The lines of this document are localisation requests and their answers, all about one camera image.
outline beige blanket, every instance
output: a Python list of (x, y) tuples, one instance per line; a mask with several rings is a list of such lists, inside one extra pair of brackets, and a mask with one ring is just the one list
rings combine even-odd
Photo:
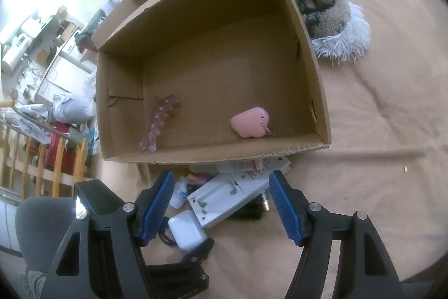
[[(370, 50), (357, 63), (319, 62), (333, 143), (292, 156), (286, 177), (329, 211), (367, 212), (406, 279), (448, 251), (448, 8), (440, 0), (351, 1), (370, 23)], [(128, 201), (145, 187), (131, 165), (105, 162), (102, 179)], [(216, 244), (200, 298), (284, 297), (302, 250), (275, 209), (208, 234)], [(337, 247), (323, 298), (331, 297)], [(159, 239), (143, 252), (149, 264), (182, 256)]]

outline pink keychain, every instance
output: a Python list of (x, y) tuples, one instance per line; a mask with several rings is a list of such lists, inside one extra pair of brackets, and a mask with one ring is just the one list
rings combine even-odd
[(243, 138), (260, 138), (270, 135), (270, 130), (267, 128), (268, 124), (269, 114), (260, 107), (241, 112), (230, 120), (232, 128)]

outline blue gripper pad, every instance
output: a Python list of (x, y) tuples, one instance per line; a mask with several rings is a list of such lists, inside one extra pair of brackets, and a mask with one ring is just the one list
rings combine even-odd
[(286, 179), (281, 176), (277, 176), (277, 173), (271, 173), (269, 176), (269, 191), (272, 199), (274, 199), (274, 203), (277, 207), (277, 211), (280, 215), (280, 219), (283, 223), (283, 227), (288, 235), (289, 239), (292, 239), (296, 245), (303, 245), (303, 235), (300, 231), (300, 218), (299, 214), (295, 210), (291, 200), (286, 193), (284, 186), (287, 185), (290, 188), (289, 184), (286, 182)]
[(168, 203), (174, 192), (173, 173), (171, 171), (164, 171), (162, 174), (151, 188), (151, 190), (157, 189), (157, 191), (155, 192), (155, 196), (143, 216), (143, 226), (140, 234), (140, 241), (143, 245), (147, 245), (149, 241), (157, 236), (157, 232), (162, 224)]

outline wooden bar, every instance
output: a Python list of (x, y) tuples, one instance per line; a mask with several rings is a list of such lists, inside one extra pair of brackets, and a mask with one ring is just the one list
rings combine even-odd
[(59, 137), (56, 150), (56, 161), (54, 166), (53, 184), (52, 184), (52, 197), (59, 197), (59, 185), (62, 168), (62, 156), (64, 155), (64, 149), (66, 147), (65, 140)]
[(43, 163), (47, 148), (48, 145), (40, 144), (39, 146), (39, 161), (37, 163), (36, 193), (35, 193), (37, 197), (40, 196), (40, 186), (42, 185), (42, 177), (43, 177)]
[(31, 137), (28, 137), (28, 140), (26, 141), (25, 161), (23, 163), (23, 170), (22, 170), (22, 190), (20, 192), (20, 198), (22, 200), (25, 199), (25, 179), (26, 174), (28, 173), (28, 157), (30, 156), (30, 147), (32, 142), (33, 139)]
[(84, 178), (84, 164), (86, 162), (87, 148), (89, 140), (87, 137), (82, 139), (82, 144), (76, 148), (75, 167), (73, 169), (72, 196), (76, 182), (81, 182)]
[(14, 100), (4, 100), (3, 102), (0, 102), (0, 108), (14, 108), (14, 105), (16, 102)]
[(10, 168), (10, 190), (13, 190), (14, 167), (16, 166), (17, 150), (19, 149), (19, 140), (20, 140), (20, 133), (17, 133), (15, 138), (14, 138), (13, 163), (12, 163), (11, 168)]
[(4, 134), (4, 142), (3, 142), (3, 154), (2, 154), (2, 160), (1, 160), (1, 166), (0, 166), (0, 186), (4, 186), (4, 167), (6, 166), (6, 161), (8, 160), (8, 152), (10, 149), (10, 128), (6, 127), (6, 131)]

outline pink translucent toy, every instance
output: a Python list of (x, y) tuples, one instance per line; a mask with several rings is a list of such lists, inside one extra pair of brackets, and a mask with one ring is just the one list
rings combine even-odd
[(162, 133), (162, 128), (165, 125), (167, 118), (179, 106), (178, 98), (171, 94), (165, 99), (160, 97), (155, 98), (155, 105), (148, 122), (147, 130), (143, 140), (138, 144), (140, 152), (157, 150), (155, 140), (157, 136)]

